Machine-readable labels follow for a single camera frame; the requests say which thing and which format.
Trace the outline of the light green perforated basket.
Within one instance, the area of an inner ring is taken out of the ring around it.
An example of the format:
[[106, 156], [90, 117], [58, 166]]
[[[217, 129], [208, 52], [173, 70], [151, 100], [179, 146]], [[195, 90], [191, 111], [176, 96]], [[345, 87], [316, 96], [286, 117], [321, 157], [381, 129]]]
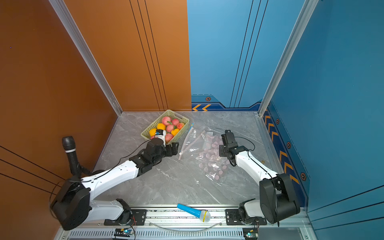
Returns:
[[142, 132], [141, 132], [141, 136], [145, 139], [145, 140], [149, 140], [150, 139], [150, 130], [152, 129], [155, 129], [158, 124], [162, 123], [162, 119], [164, 117], [170, 117], [171, 119], [177, 119], [180, 121], [180, 123], [183, 123], [184, 126], [180, 129], [180, 131], [176, 134], [175, 137], [173, 137], [173, 139], [170, 141], [170, 144], [171, 143], [176, 143], [178, 142], [179, 138], [188, 131], [189, 129], [189, 125], [190, 125], [190, 120], [181, 115], [181, 114], [178, 114], [172, 110], [166, 110], [164, 113], [162, 113], [154, 122], [152, 122], [146, 129], [144, 129]]

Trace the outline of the clear zip-top bag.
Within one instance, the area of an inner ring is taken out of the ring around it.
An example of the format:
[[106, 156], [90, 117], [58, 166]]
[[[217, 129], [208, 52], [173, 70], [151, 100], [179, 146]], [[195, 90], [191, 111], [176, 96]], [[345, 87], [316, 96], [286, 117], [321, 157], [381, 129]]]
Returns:
[[194, 124], [191, 124], [183, 142], [182, 148], [179, 152], [178, 160], [181, 160], [182, 157], [189, 151], [189, 149], [205, 136], [205, 133], [205, 129], [196, 128]]

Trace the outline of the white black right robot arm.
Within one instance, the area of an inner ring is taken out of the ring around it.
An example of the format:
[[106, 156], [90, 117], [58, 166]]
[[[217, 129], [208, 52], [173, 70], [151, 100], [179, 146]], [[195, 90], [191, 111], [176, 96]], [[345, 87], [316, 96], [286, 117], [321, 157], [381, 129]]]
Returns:
[[242, 168], [259, 186], [258, 200], [248, 200], [239, 205], [240, 220], [244, 224], [260, 221], [278, 224], [300, 213], [301, 206], [288, 174], [278, 174], [264, 166], [251, 150], [238, 145], [232, 131], [226, 130], [221, 137], [220, 157], [226, 157], [232, 166]]

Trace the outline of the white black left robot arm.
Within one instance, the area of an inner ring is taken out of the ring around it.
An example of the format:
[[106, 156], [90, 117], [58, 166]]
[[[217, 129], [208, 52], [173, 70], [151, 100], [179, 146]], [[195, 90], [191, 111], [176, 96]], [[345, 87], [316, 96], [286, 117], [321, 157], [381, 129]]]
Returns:
[[179, 143], [167, 145], [159, 138], [147, 141], [146, 145], [137, 155], [128, 155], [125, 162], [119, 162], [110, 170], [82, 179], [72, 176], [64, 182], [50, 209], [65, 231], [96, 220], [111, 221], [121, 226], [133, 224], [134, 214], [124, 200], [97, 201], [96, 197], [145, 174], [163, 158], [179, 152]]

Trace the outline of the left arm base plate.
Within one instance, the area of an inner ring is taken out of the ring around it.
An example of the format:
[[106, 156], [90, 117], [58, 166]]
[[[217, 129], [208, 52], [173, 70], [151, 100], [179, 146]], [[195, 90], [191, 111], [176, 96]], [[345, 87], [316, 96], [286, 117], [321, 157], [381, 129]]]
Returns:
[[147, 210], [124, 210], [116, 220], [105, 220], [104, 226], [143, 226], [146, 221]]

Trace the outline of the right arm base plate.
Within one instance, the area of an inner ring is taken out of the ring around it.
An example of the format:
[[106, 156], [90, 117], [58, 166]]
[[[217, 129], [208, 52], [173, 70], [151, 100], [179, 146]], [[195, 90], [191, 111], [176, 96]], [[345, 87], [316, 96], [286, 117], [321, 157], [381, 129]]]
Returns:
[[249, 217], [242, 209], [226, 209], [226, 223], [228, 226], [256, 225], [266, 226], [267, 220], [263, 217]]

